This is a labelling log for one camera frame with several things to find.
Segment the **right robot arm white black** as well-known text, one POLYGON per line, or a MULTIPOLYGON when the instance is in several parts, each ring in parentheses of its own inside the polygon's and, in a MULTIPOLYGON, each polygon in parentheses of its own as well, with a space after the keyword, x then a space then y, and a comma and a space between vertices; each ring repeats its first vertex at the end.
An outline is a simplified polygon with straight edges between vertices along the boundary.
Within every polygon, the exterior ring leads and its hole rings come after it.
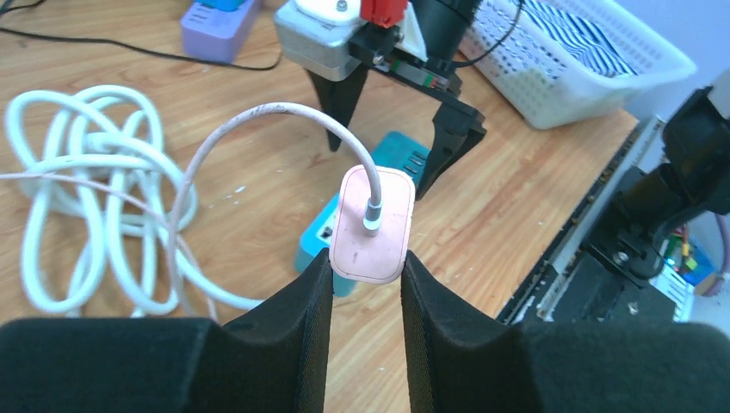
POLYGON ((433 144, 416 185, 418 200, 486 135, 484 115, 459 99, 461 81, 453 60, 477 6, 476 1, 413 2, 415 20, 424 37, 425 59, 409 57, 397 49, 397 41, 405 37, 404 29, 365 22, 344 40, 345 57, 355 60, 348 76, 333 81, 308 72, 321 108, 344 126, 352 119, 370 71, 378 71, 441 103, 432 120, 433 144))

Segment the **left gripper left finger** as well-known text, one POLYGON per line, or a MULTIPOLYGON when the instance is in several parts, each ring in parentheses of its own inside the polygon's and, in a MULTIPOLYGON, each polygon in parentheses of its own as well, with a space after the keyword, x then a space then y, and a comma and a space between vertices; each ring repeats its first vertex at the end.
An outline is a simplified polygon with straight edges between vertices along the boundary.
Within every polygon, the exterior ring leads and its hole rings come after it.
POLYGON ((23 318, 1 328, 4 412, 320 412, 333 302, 322 250, 227 324, 23 318))

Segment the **pink USB charger plug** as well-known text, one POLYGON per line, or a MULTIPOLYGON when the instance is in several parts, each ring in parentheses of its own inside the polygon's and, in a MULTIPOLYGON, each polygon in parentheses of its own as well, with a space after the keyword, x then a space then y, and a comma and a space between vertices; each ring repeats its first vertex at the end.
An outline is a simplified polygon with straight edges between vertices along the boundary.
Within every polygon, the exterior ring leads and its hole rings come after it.
POLYGON ((387 284, 399 278, 405 265, 416 189, 401 170, 378 166, 376 171, 382 189, 377 218, 367 216, 374 203, 365 168, 357 165, 345 174, 329 258, 334 272, 345 279, 387 284))

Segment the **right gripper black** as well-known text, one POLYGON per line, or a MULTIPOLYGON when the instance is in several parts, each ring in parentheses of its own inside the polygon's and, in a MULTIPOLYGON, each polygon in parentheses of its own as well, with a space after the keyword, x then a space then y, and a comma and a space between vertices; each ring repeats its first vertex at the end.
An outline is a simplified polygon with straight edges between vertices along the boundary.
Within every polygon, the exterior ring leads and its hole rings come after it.
POLYGON ((405 38, 402 29, 366 22, 348 37, 348 54, 358 64, 348 77, 334 82, 306 71, 322 111, 343 126, 350 124, 370 70, 441 103, 432 119, 434 140, 417 185, 416 200, 421 200, 438 177, 486 135, 484 115, 460 100, 461 80, 455 74, 453 57, 458 48, 457 36, 465 31, 464 22, 435 27, 434 32, 446 38, 436 43, 436 50, 449 52, 450 56, 436 54, 422 60, 396 47, 405 38))

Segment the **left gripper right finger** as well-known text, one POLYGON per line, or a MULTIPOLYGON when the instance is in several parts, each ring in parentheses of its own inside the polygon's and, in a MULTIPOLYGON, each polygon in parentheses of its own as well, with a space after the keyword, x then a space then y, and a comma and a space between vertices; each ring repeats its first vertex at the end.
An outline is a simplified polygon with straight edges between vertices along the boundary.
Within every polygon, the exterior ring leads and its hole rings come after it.
POLYGON ((401 306, 414 412, 726 412, 729 340, 706 324, 504 325, 408 252, 401 306))

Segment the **teal power strip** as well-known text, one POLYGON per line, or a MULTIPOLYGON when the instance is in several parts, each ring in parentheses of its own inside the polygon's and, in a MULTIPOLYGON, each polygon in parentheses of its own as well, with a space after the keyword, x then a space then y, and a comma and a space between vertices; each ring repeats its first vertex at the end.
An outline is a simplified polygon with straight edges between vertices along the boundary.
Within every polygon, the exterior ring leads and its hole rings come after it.
POLYGON ((383 200, 380 216, 366 219, 371 195, 361 165, 349 170, 341 189, 300 236, 294 267, 302 273, 321 250, 333 260, 333 289, 351 294, 359 282, 387 284, 405 266, 416 185, 430 150, 400 132, 389 132, 373 149, 383 200))

